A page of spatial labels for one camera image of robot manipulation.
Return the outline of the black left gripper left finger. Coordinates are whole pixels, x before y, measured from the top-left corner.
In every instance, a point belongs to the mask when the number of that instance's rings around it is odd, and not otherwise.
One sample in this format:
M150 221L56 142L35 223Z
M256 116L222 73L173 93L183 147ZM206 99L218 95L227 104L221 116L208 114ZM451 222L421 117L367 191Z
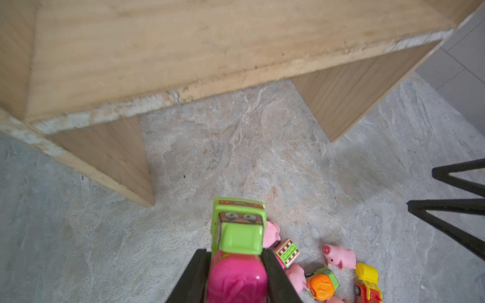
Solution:
M200 303L205 300L211 252L197 249L166 303Z

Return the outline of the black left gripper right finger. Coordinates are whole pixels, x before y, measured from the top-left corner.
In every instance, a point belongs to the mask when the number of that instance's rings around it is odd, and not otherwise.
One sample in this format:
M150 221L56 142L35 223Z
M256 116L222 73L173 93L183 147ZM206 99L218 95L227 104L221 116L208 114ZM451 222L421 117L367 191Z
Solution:
M285 274L273 251L263 249L261 260L268 276L269 302L272 303L302 303L300 296Z

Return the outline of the orange green mixer truck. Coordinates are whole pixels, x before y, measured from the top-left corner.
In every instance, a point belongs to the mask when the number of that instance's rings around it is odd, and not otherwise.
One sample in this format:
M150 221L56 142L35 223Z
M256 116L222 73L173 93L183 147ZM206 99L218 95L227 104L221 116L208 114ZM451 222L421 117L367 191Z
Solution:
M309 295L314 300L326 301L340 287L337 277L328 266L324 266L313 273L306 273L305 277Z

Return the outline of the pink green toy car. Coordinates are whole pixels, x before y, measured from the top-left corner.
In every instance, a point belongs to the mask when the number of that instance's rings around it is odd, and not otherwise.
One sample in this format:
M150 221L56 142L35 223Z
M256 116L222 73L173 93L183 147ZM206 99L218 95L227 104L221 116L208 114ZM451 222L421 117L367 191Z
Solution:
M266 210L262 202L214 199L205 302L268 300L268 275L261 260L265 231Z

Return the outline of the red yellow toy truck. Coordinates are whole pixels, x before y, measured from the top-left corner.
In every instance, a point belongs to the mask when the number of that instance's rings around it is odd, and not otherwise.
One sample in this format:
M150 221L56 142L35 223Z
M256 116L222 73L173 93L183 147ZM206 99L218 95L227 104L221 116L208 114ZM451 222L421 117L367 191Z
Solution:
M358 283L354 285L355 302L382 303L383 294L378 286L379 274L376 268L358 263L356 265Z

